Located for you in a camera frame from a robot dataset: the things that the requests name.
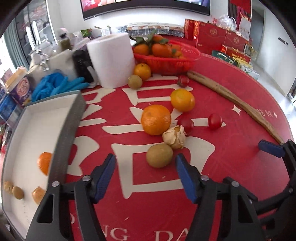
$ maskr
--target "orange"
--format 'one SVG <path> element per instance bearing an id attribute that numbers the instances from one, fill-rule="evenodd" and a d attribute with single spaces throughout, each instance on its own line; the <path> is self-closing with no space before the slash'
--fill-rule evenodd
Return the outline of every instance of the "orange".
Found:
<path id="1" fill-rule="evenodd" d="M 147 64 L 137 64 L 133 74 L 140 76 L 143 81 L 146 81 L 151 77 L 151 69 Z"/>
<path id="2" fill-rule="evenodd" d="M 48 168 L 49 168 L 51 158 L 52 158 L 51 153 L 43 152 L 39 156 L 38 161 L 37 161 L 38 167 L 46 176 L 48 175 Z"/>
<path id="3" fill-rule="evenodd" d="M 158 43 L 162 39 L 163 39 L 163 37 L 161 35 L 154 35 L 152 38 L 152 40 L 156 43 Z"/>
<path id="4" fill-rule="evenodd" d="M 150 105 L 144 109 L 141 123 L 147 134 L 152 136 L 162 135 L 170 127 L 170 111 L 163 105 Z"/>
<path id="5" fill-rule="evenodd" d="M 172 106 L 180 112 L 190 111 L 195 106 L 195 98 L 193 94 L 185 89 L 173 91 L 170 95 L 170 102 L 172 103 Z"/>
<path id="6" fill-rule="evenodd" d="M 168 44 L 152 45 L 152 53 L 155 57 L 172 58 L 172 48 Z"/>
<path id="7" fill-rule="evenodd" d="M 141 55 L 149 55 L 149 46 L 147 44 L 139 44 L 133 49 L 133 52 Z"/>
<path id="8" fill-rule="evenodd" d="M 172 49 L 175 49 L 175 50 L 181 51 L 181 46 L 180 45 L 177 45 L 177 44 L 172 44 L 171 48 Z"/>
<path id="9" fill-rule="evenodd" d="M 179 58 L 179 57 L 182 56 L 182 55 L 183 55 L 182 52 L 179 51 L 179 50 L 177 50 L 177 51 L 173 54 L 173 57 L 174 57 L 174 58 Z"/>

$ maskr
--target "silver screw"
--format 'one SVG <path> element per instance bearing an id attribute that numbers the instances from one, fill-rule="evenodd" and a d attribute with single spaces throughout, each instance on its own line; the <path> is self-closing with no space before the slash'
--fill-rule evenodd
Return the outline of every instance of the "silver screw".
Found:
<path id="1" fill-rule="evenodd" d="M 236 182 L 236 181 L 233 181 L 233 182 L 231 183 L 231 185 L 232 185 L 233 187 L 235 187 L 235 188 L 239 187 L 239 183 Z"/>
<path id="2" fill-rule="evenodd" d="M 59 185 L 59 182 L 58 181 L 54 181 L 53 183 L 52 183 L 52 187 L 57 187 Z"/>
<path id="3" fill-rule="evenodd" d="M 90 179 L 91 179 L 91 177 L 90 177 L 89 175 L 84 176 L 84 177 L 82 178 L 82 180 L 83 180 L 84 182 L 87 182 L 87 181 L 89 181 Z"/>
<path id="4" fill-rule="evenodd" d="M 206 175 L 202 175 L 202 176 L 200 177 L 200 179 L 203 180 L 203 181 L 208 181 L 208 180 L 209 180 L 209 177 L 206 176 Z"/>

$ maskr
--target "red plastic basket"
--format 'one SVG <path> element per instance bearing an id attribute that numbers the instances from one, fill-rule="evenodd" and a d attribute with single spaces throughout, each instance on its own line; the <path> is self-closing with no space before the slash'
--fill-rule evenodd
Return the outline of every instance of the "red plastic basket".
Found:
<path id="1" fill-rule="evenodd" d="M 193 46 L 170 40 L 169 43 L 180 45 L 186 59 L 159 58 L 134 53 L 136 61 L 140 64 L 148 64 L 152 73 L 161 75 L 177 75 L 190 70 L 194 62 L 201 57 L 201 53 Z"/>

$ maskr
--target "cherry tomato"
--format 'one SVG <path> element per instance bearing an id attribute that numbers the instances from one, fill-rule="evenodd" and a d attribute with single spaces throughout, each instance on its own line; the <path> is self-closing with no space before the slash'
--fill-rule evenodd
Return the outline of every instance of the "cherry tomato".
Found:
<path id="1" fill-rule="evenodd" d="M 189 85 L 189 78 L 185 75 L 181 75 L 178 79 L 178 82 L 177 84 L 182 87 L 182 88 L 185 88 L 186 86 Z"/>
<path id="2" fill-rule="evenodd" d="M 209 116 L 207 123 L 212 130 L 218 129 L 222 126 L 222 117 L 216 113 L 213 113 Z"/>
<path id="3" fill-rule="evenodd" d="M 183 126 L 187 135 L 189 135 L 194 127 L 194 123 L 190 118 L 181 118 L 178 120 L 177 125 Z"/>

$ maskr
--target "black tv frame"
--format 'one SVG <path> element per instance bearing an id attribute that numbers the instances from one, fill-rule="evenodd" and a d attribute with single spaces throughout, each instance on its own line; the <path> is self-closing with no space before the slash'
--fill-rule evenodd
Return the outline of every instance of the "black tv frame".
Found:
<path id="1" fill-rule="evenodd" d="M 83 11 L 82 2 L 80 1 L 81 9 L 83 12 L 84 20 L 115 11 L 120 11 L 124 9 L 133 9 L 133 8 L 147 8 L 147 7 L 156 7 L 156 8 L 173 8 L 180 10 L 192 11 L 200 14 L 210 15 L 210 8 L 200 6 L 193 3 L 176 1 L 176 0 L 131 0 L 131 1 L 122 1 L 103 5 L 96 7 L 87 11 Z"/>

